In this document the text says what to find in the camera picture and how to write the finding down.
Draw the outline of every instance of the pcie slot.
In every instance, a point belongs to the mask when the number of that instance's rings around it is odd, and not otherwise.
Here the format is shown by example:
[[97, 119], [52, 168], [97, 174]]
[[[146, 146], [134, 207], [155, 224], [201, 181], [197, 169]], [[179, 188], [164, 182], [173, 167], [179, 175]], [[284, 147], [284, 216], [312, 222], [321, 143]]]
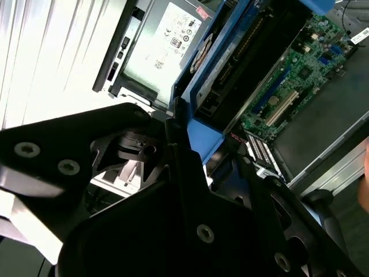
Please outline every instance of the pcie slot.
[[266, 126], [272, 126], [283, 114], [283, 112], [293, 103], [293, 101], [299, 96], [297, 91], [291, 92], [282, 103], [272, 112], [272, 114], [266, 119]]

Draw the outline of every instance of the green circuit board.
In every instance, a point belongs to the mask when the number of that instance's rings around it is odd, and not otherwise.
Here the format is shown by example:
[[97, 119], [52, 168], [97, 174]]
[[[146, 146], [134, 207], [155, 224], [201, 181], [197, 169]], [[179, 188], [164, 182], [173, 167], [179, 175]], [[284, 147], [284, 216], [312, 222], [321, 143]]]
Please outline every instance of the green circuit board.
[[345, 74], [355, 50], [338, 26], [313, 16], [243, 113], [243, 127], [272, 142], [324, 84]]

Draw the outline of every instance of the power supply label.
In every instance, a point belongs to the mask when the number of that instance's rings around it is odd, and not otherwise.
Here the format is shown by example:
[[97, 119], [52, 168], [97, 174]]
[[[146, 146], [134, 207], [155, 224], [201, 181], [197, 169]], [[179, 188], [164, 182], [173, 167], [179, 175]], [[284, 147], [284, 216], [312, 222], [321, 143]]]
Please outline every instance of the power supply label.
[[201, 20], [169, 3], [152, 40], [150, 59], [161, 70], [168, 63], [179, 63], [193, 41]]

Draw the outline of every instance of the cable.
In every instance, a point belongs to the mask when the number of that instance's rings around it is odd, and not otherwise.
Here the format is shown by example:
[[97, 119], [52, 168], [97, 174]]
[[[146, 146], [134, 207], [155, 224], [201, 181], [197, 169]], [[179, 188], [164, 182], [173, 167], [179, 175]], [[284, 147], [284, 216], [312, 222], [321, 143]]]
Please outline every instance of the cable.
[[41, 274], [41, 270], [42, 270], [42, 267], [44, 266], [44, 263], [45, 263], [45, 258], [43, 259], [42, 263], [41, 263], [41, 266], [40, 266], [40, 269], [39, 269], [39, 273], [37, 274], [37, 277], [40, 277], [40, 274]]
[[346, 33], [346, 35], [348, 35], [349, 38], [351, 38], [351, 36], [348, 34], [348, 31], [346, 30], [346, 27], [345, 27], [345, 23], [344, 23], [344, 16], [345, 16], [345, 12], [346, 12], [346, 9], [347, 9], [347, 6], [348, 4], [350, 4], [352, 0], [348, 0], [347, 3], [346, 3], [346, 6], [344, 8], [344, 12], [342, 13], [342, 27], [344, 27], [344, 31]]

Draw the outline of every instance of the person's hand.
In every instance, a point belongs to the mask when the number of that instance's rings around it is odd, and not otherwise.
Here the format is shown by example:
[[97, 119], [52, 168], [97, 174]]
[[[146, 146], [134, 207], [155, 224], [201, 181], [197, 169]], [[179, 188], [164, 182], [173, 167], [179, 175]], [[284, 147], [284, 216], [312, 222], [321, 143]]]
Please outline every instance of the person's hand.
[[369, 144], [364, 160], [364, 175], [365, 177], [360, 182], [357, 199], [360, 205], [369, 212]]

